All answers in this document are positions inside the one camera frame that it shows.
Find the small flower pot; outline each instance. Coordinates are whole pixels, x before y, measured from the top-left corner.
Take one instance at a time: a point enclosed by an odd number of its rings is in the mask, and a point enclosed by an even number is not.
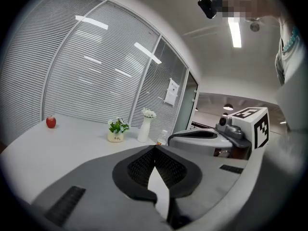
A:
[[[122,142],[124,140],[124,133],[112,133],[111,131],[109,131],[107,139],[112,143]]]

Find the potted plant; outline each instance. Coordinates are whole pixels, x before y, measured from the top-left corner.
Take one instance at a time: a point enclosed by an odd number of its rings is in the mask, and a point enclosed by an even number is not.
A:
[[[107,139],[113,143],[122,142],[124,139],[124,132],[130,129],[130,125],[124,123],[124,120],[119,117],[116,118],[116,122],[109,120],[108,124],[110,127]]]
[[[141,113],[143,114],[144,118],[143,118],[143,124],[140,128],[140,132],[139,132],[137,139],[139,142],[145,143],[148,140],[151,121],[153,118],[156,118],[156,114],[154,111],[148,108],[143,108],[141,110]]]

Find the sticker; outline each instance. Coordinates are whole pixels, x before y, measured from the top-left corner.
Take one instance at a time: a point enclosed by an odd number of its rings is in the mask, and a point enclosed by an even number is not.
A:
[[[254,126],[255,149],[264,146],[269,141],[269,119],[266,113]]]
[[[259,110],[261,110],[261,108],[247,108],[245,110],[242,110],[232,116],[238,117],[238,118],[247,118],[255,113],[257,113]]]

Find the person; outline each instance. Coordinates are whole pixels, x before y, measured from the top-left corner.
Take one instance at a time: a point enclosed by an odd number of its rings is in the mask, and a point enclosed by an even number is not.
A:
[[[307,67],[307,49],[291,16],[278,0],[220,0],[217,11],[224,17],[274,17],[280,24],[276,71],[281,85],[300,67]]]

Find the white paper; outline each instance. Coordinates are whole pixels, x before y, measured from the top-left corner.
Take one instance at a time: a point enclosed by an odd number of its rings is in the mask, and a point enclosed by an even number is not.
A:
[[[174,106],[175,100],[177,99],[178,96],[178,90],[179,90],[179,85],[174,80],[172,80],[172,78],[170,78],[170,83],[167,90],[165,102]]]

